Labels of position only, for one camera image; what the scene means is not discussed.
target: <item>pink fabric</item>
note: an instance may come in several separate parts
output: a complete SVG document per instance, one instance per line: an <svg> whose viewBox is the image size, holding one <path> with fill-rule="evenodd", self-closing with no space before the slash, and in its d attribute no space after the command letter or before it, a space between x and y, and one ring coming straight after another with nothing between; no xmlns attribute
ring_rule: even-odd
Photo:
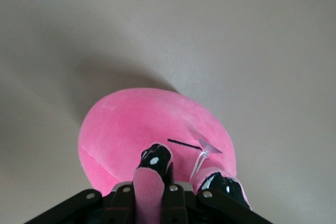
<svg viewBox="0 0 336 224"><path fill-rule="evenodd" d="M160 223L164 183L159 174L149 168L139 168L133 179L136 224Z"/></svg>
<svg viewBox="0 0 336 224"><path fill-rule="evenodd" d="M201 147L198 142L201 139L222 152L210 154L204 161L198 175L191 181L194 186L205 179L200 174L206 174L202 170L208 167L216 167L222 173L236 176L234 147L221 123L192 99L159 89L126 89L98 101L82 124L79 157L93 187L104 196L119 182L135 178L139 188L145 188L144 185L151 182L149 178L156 175L146 169L135 170L141 152L153 143L162 143L171 150L174 180L190 182L201 150L172 143L168 139L197 147ZM162 186L157 190L154 195L163 193ZM146 198L146 193L142 197L144 201L151 201Z"/></svg>

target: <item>gray surface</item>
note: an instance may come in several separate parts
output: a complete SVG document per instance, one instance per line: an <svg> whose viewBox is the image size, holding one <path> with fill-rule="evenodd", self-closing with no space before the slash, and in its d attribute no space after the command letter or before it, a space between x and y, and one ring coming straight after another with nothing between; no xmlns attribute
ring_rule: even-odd
<svg viewBox="0 0 336 224"><path fill-rule="evenodd" d="M255 212L336 218L336 0L0 0L0 223L90 187L81 121L129 87L208 107Z"/></svg>

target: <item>white dot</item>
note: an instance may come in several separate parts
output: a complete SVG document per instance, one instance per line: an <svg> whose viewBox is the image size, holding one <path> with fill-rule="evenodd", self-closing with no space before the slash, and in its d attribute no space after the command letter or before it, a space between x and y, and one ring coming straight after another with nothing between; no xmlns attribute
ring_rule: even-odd
<svg viewBox="0 0 336 224"><path fill-rule="evenodd" d="M150 160L150 164L151 165L155 165L156 163L158 163L158 161L159 161L159 158L158 157L154 157L154 158L152 158L151 160Z"/></svg>
<svg viewBox="0 0 336 224"><path fill-rule="evenodd" d="M215 175L211 176L210 178L208 178L206 180L206 182L204 183L204 185L202 186L202 190L204 189L209 189L210 183L212 182L212 180L215 178Z"/></svg>

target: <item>black stitched line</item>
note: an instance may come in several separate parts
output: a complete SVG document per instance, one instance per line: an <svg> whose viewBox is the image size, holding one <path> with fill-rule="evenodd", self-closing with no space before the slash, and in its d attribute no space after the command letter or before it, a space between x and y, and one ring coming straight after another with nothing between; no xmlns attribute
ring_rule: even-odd
<svg viewBox="0 0 336 224"><path fill-rule="evenodd" d="M202 150L202 148L200 148L198 146L194 146L194 145L191 145L191 144L186 144L186 143L183 143L183 142L180 142L180 141L177 141L177 140L172 140L172 139L167 139L167 140L168 140L168 142L172 142L172 143L175 143L175 144L181 144L181 145L184 145L184 146L187 146L187 147Z"/></svg>

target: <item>pink plush toy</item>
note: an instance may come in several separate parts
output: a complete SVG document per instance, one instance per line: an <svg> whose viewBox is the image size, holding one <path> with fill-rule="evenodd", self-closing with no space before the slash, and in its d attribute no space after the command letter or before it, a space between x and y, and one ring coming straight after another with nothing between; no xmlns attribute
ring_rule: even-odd
<svg viewBox="0 0 336 224"><path fill-rule="evenodd" d="M102 98L84 119L78 152L103 196L115 184L133 181L137 223L160 222L163 176L171 162L174 180L190 183L194 193L216 188L249 207L226 130L178 93L136 88Z"/></svg>

